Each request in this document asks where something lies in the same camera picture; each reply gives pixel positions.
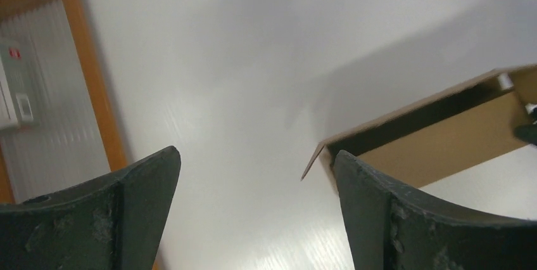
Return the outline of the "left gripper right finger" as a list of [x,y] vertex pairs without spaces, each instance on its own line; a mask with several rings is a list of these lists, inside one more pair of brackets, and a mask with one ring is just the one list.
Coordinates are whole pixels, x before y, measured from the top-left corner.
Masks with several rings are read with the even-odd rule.
[[536,268],[535,221],[447,202],[347,151],[334,174],[356,269]]

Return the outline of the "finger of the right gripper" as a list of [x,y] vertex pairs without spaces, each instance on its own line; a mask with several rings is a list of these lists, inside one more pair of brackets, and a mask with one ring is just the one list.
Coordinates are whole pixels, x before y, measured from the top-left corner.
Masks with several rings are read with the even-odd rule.
[[529,145],[537,146],[537,125],[526,124],[514,128],[514,136]]

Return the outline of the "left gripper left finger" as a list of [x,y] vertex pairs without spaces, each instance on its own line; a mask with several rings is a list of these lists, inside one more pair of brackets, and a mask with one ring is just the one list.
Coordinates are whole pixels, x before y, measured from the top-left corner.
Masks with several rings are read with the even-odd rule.
[[1,268],[151,269],[180,166],[169,146],[70,188],[1,205]]

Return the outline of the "brown cardboard box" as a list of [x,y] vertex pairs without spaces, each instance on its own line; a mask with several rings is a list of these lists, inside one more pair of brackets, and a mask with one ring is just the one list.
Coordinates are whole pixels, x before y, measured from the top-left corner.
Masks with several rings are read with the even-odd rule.
[[534,124],[516,93],[502,90],[507,73],[525,101],[536,103],[536,66],[492,70],[323,139],[306,165],[320,162],[334,177],[340,151],[416,188],[528,146],[514,136]]

